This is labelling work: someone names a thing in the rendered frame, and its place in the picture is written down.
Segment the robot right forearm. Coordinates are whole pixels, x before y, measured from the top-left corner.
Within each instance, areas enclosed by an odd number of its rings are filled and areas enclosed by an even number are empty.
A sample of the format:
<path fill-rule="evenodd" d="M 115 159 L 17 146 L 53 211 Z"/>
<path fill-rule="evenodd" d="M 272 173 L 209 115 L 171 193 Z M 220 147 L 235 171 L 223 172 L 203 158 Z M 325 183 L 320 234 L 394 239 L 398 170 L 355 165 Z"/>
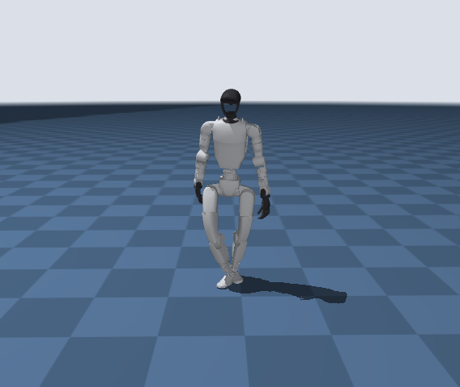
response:
<path fill-rule="evenodd" d="M 198 155 L 198 153 L 197 153 Z M 201 182 L 203 185 L 203 178 L 205 175 L 205 168 L 207 166 L 206 163 L 197 161 L 197 155 L 196 155 L 196 170 L 195 170 L 195 175 L 194 175 L 194 185 L 196 186 L 197 182 Z"/>

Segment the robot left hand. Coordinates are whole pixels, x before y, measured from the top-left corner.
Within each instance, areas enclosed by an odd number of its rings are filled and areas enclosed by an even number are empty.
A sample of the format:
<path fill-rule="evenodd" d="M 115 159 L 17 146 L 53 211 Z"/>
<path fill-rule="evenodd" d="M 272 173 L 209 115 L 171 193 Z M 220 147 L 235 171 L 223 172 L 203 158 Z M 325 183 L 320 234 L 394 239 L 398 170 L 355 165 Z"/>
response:
<path fill-rule="evenodd" d="M 257 214 L 260 214 L 262 211 L 261 217 L 259 219 L 265 218 L 269 213 L 270 213 L 270 200 L 269 200 L 270 195 L 266 195 L 266 190 L 261 189 L 261 198 L 262 198 L 262 203 L 261 203 L 261 208 L 257 212 Z"/>

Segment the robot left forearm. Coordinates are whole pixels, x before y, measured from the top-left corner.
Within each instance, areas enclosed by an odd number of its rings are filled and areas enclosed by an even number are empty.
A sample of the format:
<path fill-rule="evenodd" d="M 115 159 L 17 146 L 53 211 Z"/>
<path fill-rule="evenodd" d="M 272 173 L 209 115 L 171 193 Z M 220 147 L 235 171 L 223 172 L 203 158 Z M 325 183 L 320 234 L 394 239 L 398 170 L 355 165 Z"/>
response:
<path fill-rule="evenodd" d="M 267 177 L 266 159 L 264 156 L 263 156 L 263 161 L 264 161 L 264 167 L 256 169 L 258 185 L 260 188 L 260 193 L 261 193 L 261 189 L 265 189 L 266 195 L 269 195 L 270 187 L 269 187 L 269 182 L 268 182 L 268 177 Z"/>

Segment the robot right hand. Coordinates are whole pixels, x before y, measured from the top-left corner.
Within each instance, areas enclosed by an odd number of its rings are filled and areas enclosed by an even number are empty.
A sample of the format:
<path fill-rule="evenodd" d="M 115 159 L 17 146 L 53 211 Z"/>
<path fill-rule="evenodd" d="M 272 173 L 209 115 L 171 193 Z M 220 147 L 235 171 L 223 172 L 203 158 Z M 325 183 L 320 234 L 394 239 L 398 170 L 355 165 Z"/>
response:
<path fill-rule="evenodd" d="M 202 186 L 202 183 L 201 183 L 201 182 L 197 182 L 197 183 L 196 183 L 196 186 L 194 185 L 194 187 L 195 187 L 195 193 L 196 193 L 196 196 L 197 196 L 197 198 L 198 198 L 198 200 L 199 200 L 199 203 L 202 203 L 202 204 L 203 204 L 203 198 L 201 198 L 201 197 L 202 197 L 202 194 L 200 194 L 200 189 L 203 187 L 203 186 Z M 201 197 L 200 197 L 200 196 L 201 196 Z"/>

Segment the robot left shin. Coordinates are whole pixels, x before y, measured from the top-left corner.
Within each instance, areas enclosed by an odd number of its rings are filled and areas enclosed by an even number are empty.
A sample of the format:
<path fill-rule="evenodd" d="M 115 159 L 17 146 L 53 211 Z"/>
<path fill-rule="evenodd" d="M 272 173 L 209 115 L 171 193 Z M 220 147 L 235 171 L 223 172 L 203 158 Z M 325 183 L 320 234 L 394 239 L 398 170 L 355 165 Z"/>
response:
<path fill-rule="evenodd" d="M 242 242 L 240 245 L 234 244 L 234 243 L 232 244 L 232 264 L 231 264 L 232 270 L 238 269 L 239 264 L 244 257 L 245 250 L 247 248 L 246 245 L 247 245 L 247 242 Z"/>

